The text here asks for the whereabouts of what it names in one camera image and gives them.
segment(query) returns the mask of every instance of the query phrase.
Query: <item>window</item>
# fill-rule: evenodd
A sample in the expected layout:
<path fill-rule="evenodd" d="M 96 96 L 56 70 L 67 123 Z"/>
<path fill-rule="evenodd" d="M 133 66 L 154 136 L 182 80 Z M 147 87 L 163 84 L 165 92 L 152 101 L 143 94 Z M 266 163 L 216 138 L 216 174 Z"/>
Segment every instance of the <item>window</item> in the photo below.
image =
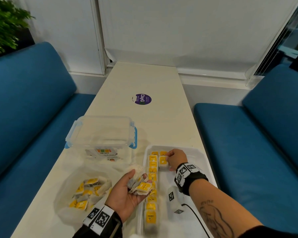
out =
<path fill-rule="evenodd" d="M 298 57 L 298 7 L 255 75 L 265 76 L 278 64 L 290 65 Z"/>

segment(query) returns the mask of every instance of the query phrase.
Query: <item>white table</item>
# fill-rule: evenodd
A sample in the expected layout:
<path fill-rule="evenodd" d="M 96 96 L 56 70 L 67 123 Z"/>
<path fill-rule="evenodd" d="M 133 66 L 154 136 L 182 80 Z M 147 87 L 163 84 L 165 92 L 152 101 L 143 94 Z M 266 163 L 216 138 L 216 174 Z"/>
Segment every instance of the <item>white table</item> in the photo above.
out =
<path fill-rule="evenodd" d="M 135 104 L 132 97 L 136 94 L 149 95 L 151 103 Z M 138 129 L 135 153 L 139 164 L 149 144 L 194 147 L 205 154 L 175 67 L 116 63 L 86 115 L 131 117 Z M 81 160 L 67 158 L 67 152 L 61 153 L 12 238 L 70 238 L 75 233 L 73 227 L 60 221 L 53 208 L 60 185 L 81 165 Z"/>

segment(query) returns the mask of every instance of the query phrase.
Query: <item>forearm tattoo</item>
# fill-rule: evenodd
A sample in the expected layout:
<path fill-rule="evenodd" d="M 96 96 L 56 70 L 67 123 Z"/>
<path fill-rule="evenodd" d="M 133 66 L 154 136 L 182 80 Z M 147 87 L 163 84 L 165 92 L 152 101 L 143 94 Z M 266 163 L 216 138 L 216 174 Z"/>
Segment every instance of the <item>forearm tattoo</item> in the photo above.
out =
<path fill-rule="evenodd" d="M 221 212 L 213 205 L 213 200 L 201 202 L 200 215 L 214 238 L 234 238 L 231 226 L 223 219 Z"/>

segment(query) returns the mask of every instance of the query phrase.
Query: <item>left hand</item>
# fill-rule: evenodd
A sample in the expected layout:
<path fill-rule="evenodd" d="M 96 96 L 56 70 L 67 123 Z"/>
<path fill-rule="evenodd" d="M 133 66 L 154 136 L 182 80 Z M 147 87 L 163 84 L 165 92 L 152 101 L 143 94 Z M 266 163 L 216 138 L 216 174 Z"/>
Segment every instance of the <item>left hand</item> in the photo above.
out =
<path fill-rule="evenodd" d="M 136 206 L 147 197 L 136 196 L 128 193 L 127 183 L 134 174 L 135 170 L 133 169 L 121 177 L 121 179 L 112 188 L 105 202 L 105 205 L 117 212 L 123 223 L 131 216 Z"/>

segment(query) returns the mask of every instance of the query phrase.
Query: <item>blue handle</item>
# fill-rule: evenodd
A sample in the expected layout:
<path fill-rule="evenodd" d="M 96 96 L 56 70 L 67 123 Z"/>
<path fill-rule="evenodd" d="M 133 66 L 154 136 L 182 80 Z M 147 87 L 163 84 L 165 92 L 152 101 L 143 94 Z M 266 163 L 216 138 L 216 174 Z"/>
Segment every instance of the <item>blue handle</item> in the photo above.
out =
<path fill-rule="evenodd" d="M 135 144 L 131 144 L 129 145 L 129 147 L 132 149 L 136 149 L 138 146 L 137 140 L 138 140 L 138 132 L 137 132 L 137 128 L 135 127 Z"/>

